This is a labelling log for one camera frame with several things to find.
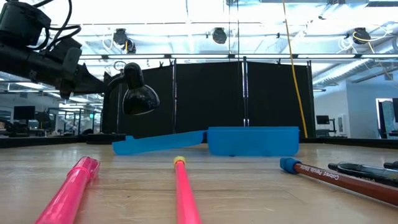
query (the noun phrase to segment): table surface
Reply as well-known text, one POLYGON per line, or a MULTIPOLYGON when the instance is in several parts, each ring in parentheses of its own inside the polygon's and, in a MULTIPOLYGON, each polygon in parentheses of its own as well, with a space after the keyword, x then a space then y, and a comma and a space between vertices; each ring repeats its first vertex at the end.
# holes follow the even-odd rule
MULTIPOLYGON (((33 223, 81 156, 101 161, 75 223, 176 223, 173 158, 185 156, 203 223, 397 223, 398 210, 345 189, 286 174, 276 157, 215 157, 206 145, 116 156, 111 146, 0 149, 0 223, 33 223)), ((382 166, 398 150, 301 144, 303 163, 382 166)))

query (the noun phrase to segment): pink highlighter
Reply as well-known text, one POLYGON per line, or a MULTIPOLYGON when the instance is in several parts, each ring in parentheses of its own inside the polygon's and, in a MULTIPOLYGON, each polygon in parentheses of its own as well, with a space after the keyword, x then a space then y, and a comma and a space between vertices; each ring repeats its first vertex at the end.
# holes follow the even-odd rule
POLYGON ((177 223, 201 224, 195 198, 185 170, 185 158, 177 156, 174 159, 175 190, 177 196, 177 223))
POLYGON ((82 157, 69 171, 60 190, 46 206, 35 224, 72 224, 86 184, 98 175, 100 162, 82 157))

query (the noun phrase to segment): yellow straw tip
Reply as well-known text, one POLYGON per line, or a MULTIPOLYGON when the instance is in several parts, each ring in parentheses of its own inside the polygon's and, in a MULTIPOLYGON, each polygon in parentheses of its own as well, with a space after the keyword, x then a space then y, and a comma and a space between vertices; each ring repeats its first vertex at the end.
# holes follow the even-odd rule
POLYGON ((174 165, 176 165, 178 161, 182 161, 184 164, 186 164, 185 157, 183 156, 177 156, 176 158, 174 158, 174 165))

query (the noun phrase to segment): blue plastic tray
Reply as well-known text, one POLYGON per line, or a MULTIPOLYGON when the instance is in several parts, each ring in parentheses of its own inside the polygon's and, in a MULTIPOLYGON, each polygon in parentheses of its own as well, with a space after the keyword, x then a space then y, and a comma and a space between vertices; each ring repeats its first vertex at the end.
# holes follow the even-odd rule
POLYGON ((298 127, 214 127, 207 132, 216 156, 294 156, 299 151, 298 127))
POLYGON ((194 146, 203 141, 204 131, 169 134, 150 138, 134 139, 126 136, 125 141, 112 143, 113 151, 118 155, 133 155, 142 152, 151 152, 179 147, 194 146))

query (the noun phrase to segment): black desk lamp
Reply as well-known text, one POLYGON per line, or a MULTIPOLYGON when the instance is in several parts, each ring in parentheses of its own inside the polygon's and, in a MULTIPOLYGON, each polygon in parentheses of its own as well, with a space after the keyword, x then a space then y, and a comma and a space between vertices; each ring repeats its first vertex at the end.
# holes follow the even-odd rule
POLYGON ((129 115, 141 115, 149 113, 160 105, 159 97, 156 92, 144 84, 142 70, 136 63, 128 63, 120 73, 110 78, 107 90, 104 95, 104 108, 102 114, 102 133, 89 134, 87 143, 109 144, 113 141, 122 141, 124 134, 111 134, 109 131, 109 104, 112 91, 120 84, 126 83, 128 91, 123 98, 123 112, 129 115))

